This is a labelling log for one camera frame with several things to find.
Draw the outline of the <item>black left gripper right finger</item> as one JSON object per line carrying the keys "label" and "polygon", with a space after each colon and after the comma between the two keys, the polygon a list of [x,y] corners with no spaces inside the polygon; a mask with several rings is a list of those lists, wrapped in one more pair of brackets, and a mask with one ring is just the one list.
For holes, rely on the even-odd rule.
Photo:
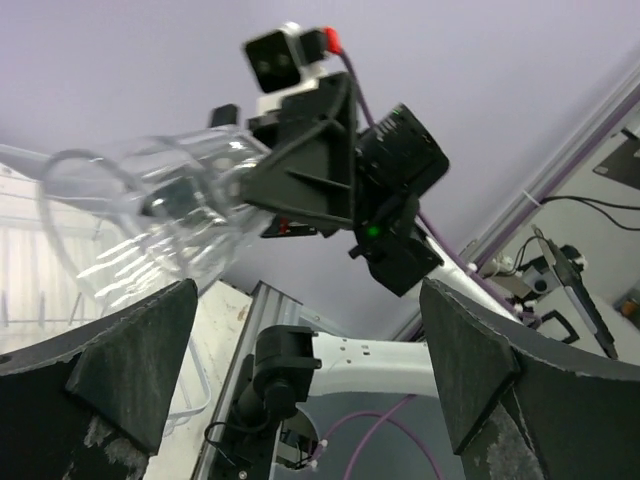
{"label": "black left gripper right finger", "polygon": [[638,478],[638,366],[549,339],[437,280],[424,280],[420,307],[467,478]]}

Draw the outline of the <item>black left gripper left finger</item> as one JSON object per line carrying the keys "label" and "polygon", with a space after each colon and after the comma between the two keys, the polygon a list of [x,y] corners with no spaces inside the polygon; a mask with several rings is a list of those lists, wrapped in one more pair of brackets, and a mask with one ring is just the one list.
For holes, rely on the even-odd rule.
{"label": "black left gripper left finger", "polygon": [[185,279],[1,356],[4,479],[141,479],[159,452],[198,304]]}

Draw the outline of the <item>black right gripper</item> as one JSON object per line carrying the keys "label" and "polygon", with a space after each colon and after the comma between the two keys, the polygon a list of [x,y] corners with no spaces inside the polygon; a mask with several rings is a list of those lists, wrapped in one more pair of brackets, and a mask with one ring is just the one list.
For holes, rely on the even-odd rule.
{"label": "black right gripper", "polygon": [[[225,104],[210,111],[208,127],[238,120],[239,107]],[[449,160],[405,105],[360,132],[355,82],[340,72],[246,125],[270,150],[242,182],[247,203],[323,236],[352,231],[350,257],[364,258],[371,276],[398,297],[442,265],[415,218]]]}

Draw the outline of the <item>clear plastic cup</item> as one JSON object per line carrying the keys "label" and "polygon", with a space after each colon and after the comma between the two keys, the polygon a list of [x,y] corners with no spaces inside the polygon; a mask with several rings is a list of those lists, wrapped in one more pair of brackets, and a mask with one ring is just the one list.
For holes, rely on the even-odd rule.
{"label": "clear plastic cup", "polygon": [[[47,238],[99,304],[125,305],[182,279],[205,293],[273,220],[241,197],[270,152],[233,125],[60,151],[38,182]],[[97,244],[86,260],[64,245],[54,214],[62,205],[94,222]]]}

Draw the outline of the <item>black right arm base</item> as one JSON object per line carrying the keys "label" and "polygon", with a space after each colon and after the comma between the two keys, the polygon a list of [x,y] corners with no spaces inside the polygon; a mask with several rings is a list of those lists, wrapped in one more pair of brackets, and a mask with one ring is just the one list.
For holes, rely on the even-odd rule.
{"label": "black right arm base", "polygon": [[273,446],[286,419],[298,413],[297,405],[309,397],[314,372],[321,361],[311,353],[256,352],[251,361],[249,384],[232,405],[232,421],[226,426],[242,434],[241,441],[257,450]]}

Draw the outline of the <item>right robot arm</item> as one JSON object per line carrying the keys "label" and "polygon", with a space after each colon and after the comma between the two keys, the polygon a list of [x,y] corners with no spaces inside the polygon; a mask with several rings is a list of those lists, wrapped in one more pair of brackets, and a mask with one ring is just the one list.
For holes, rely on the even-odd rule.
{"label": "right robot arm", "polygon": [[357,150],[356,86],[341,72],[284,98],[270,129],[272,152],[241,182],[244,201],[324,233],[352,231],[353,257],[392,292],[419,286],[423,343],[343,338],[306,327],[272,325],[250,346],[230,393],[226,425],[257,435],[293,417],[311,396],[345,392],[441,396],[446,380],[480,374],[486,385],[467,408],[483,409],[519,366],[503,334],[520,321],[410,219],[414,189],[384,182]]}

